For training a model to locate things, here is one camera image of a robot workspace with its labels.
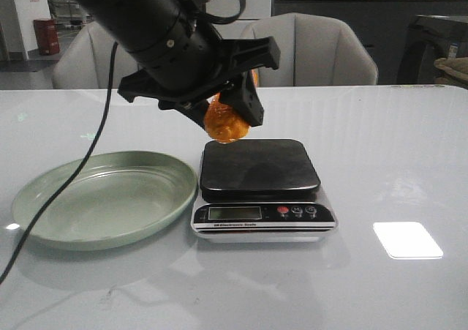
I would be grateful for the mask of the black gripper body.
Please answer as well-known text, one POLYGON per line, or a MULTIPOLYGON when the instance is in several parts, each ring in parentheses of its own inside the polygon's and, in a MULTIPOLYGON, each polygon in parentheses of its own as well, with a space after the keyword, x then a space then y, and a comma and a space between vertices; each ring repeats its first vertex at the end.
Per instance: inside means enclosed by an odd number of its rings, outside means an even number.
POLYGON ((122 78, 118 94, 127 102, 147 97, 159 100, 162 109, 188 110, 250 70, 278 69, 280 56, 273 37, 187 43, 122 78))

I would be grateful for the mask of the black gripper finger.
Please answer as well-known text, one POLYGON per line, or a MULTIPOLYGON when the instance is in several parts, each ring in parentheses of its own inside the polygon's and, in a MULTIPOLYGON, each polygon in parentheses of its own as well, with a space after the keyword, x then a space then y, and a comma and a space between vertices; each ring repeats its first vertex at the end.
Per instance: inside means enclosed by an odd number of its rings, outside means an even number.
POLYGON ((179 102, 175 104, 175 110, 192 120, 197 126, 205 130, 205 115, 208 111, 207 100, 199 102, 179 102))
POLYGON ((264 109, 251 74, 240 74, 221 91, 220 102, 231 106, 251 127, 263 124, 264 109))

